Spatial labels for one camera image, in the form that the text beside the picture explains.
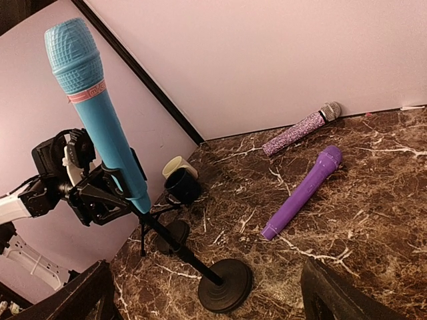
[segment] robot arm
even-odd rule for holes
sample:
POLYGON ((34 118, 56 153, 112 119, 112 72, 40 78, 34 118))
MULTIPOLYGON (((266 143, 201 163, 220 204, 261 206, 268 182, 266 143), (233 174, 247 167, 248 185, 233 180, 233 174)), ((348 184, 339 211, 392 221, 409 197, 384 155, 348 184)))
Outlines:
POLYGON ((78 161, 87 161, 87 170, 93 168, 90 159, 95 152, 90 149, 90 145, 86 146, 89 152, 78 152, 82 144, 87 142, 85 133, 75 129, 72 134, 74 136, 69 145, 66 145, 63 135, 58 135, 34 148, 32 156, 39 174, 10 193, 0 196, 0 255, 16 262, 54 290, 62 288, 78 273, 56 265, 28 246, 17 234, 12 221, 45 215, 55 208, 68 190, 83 177, 81 174, 85 169, 76 167, 78 161), (56 156, 60 151, 64 152, 65 166, 61 165, 63 157, 56 156))
POLYGON ((78 275, 54 264, 26 244, 16 233, 12 222, 0 225, 0 255, 18 263, 54 290, 59 290, 78 275))
POLYGON ((0 227, 4 223, 31 217, 30 212, 19 198, 19 194, 26 188, 27 186, 22 187, 15 193, 0 198, 0 227))
POLYGON ((78 275, 28 246, 12 221, 39 217, 66 200, 86 226, 104 225, 130 210, 115 196, 116 184, 102 166, 95 168, 95 149, 85 130, 65 130, 31 152, 39 174, 0 196, 0 255, 15 261, 54 290, 78 275), (68 141, 64 134, 69 134, 68 141))

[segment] brown marble table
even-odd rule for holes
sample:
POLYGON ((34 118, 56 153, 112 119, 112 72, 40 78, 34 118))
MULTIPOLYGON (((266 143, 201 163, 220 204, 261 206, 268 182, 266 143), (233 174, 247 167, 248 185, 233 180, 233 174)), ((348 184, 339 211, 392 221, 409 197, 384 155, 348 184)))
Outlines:
POLYGON ((161 220, 187 221, 187 244, 208 265, 245 261, 253 290, 229 315, 206 311, 197 272, 156 252, 154 233, 141 258, 137 229, 111 266, 124 318, 304 319, 300 275, 315 257, 408 319, 427 319, 426 128, 426 110, 339 119, 272 158, 261 145, 283 129, 206 143, 190 160, 204 194, 161 220), (331 144, 342 150, 343 165, 280 237, 266 241, 260 231, 267 220, 331 144))

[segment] black cup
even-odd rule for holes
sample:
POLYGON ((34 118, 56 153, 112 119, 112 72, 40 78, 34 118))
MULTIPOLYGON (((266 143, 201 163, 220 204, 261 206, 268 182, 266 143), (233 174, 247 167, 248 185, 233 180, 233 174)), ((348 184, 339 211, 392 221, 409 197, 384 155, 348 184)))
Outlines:
POLYGON ((181 204, 189 205, 201 194, 200 184, 185 168, 177 169, 166 179, 165 189, 169 193, 166 199, 173 204, 179 203, 172 201, 169 198, 170 195, 173 195, 181 204))

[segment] round stand base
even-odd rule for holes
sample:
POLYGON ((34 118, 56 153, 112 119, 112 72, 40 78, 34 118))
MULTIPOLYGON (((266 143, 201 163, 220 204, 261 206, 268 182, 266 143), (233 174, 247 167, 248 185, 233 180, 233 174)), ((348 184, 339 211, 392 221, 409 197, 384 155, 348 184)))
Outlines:
POLYGON ((227 313, 240 307, 252 288, 251 269, 237 259, 218 261, 210 269, 222 278, 223 283, 215 285, 202 277, 197 292, 200 303, 214 313, 227 313))
MULTIPOLYGON (((166 225, 166 229, 170 231, 176 241, 181 244, 185 243, 189 235, 189 225, 182 220, 172 221, 169 225, 166 225)), ((164 255, 172 255, 173 251, 169 244, 159 235, 155 240, 155 245, 157 250, 159 250, 164 255)))

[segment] white wall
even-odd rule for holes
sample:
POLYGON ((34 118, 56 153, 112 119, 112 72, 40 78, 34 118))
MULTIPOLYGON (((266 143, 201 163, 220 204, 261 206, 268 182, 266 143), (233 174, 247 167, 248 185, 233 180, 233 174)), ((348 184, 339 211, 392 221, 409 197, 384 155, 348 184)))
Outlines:
POLYGON ((427 1, 86 1, 205 139, 427 102, 427 1))
MULTIPOLYGON (((0 37, 0 194, 36 174, 32 148, 62 129, 82 127, 51 74, 44 44, 48 28, 79 16, 70 1, 60 0, 0 37)), ((163 189, 163 165, 178 154, 189 156, 195 145, 95 29, 91 31, 111 100, 148 176, 154 201, 163 189)), ((128 215, 103 227, 84 227, 66 203, 44 217, 15 223, 29 245, 76 271, 98 259, 112 259, 136 225, 136 217, 128 215)), ((0 270, 0 281, 32 302, 52 293, 4 257, 0 270)))

